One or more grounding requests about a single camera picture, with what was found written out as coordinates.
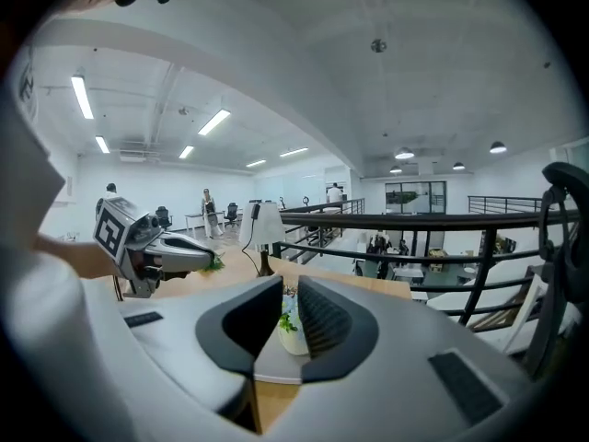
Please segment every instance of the standing person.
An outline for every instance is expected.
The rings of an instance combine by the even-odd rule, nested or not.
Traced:
[[[100,208],[102,207],[102,203],[104,202],[105,198],[113,198],[115,196],[119,196],[117,194],[117,186],[114,183],[109,183],[107,185],[107,194],[104,195],[102,198],[98,200],[96,203],[96,216],[98,217],[98,213],[100,213]]]
[[[213,231],[218,236],[223,236],[223,231],[219,227],[217,220],[217,213],[214,207],[214,198],[209,193],[209,189],[205,188],[204,196],[201,201],[202,221],[204,222],[204,232],[207,238],[213,238]]]
[[[333,183],[333,186],[328,190],[328,203],[340,202],[343,198],[343,193],[338,188],[337,183]]]

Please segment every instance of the potted plant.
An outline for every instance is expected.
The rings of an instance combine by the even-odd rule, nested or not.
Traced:
[[[283,314],[278,320],[278,337],[289,354],[306,355],[309,353],[303,333],[303,324],[298,316],[296,292],[289,288],[286,288],[283,295]]]

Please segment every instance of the white lampshade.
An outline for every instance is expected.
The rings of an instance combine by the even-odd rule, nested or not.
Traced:
[[[248,244],[250,238],[250,244],[255,246],[273,244],[286,238],[278,205],[276,203],[259,203],[259,205],[260,212],[256,220],[251,219],[254,203],[248,203],[243,212],[241,229],[239,230],[239,242],[244,246]]]

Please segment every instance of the lamp cord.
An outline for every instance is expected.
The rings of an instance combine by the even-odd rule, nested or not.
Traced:
[[[246,252],[246,249],[248,248],[249,244],[251,243],[252,238],[254,237],[254,223],[255,222],[256,222],[256,220],[254,218],[251,218],[251,235],[249,236],[248,244],[246,244],[246,247],[244,247],[241,251],[248,256],[248,259],[251,260],[251,263],[253,263],[254,264],[254,267],[256,268],[256,273],[258,275],[260,275],[260,270],[258,270],[258,265],[256,265],[256,263],[254,262],[254,260]]]

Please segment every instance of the table lamp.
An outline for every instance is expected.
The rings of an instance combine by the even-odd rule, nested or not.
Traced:
[[[284,226],[278,212],[278,205],[271,202],[248,203],[243,212],[241,229],[239,230],[239,242],[246,247],[249,244],[269,246],[284,239]],[[262,249],[260,256],[261,267],[258,276],[273,275],[274,270],[270,268],[268,263],[267,247]]]

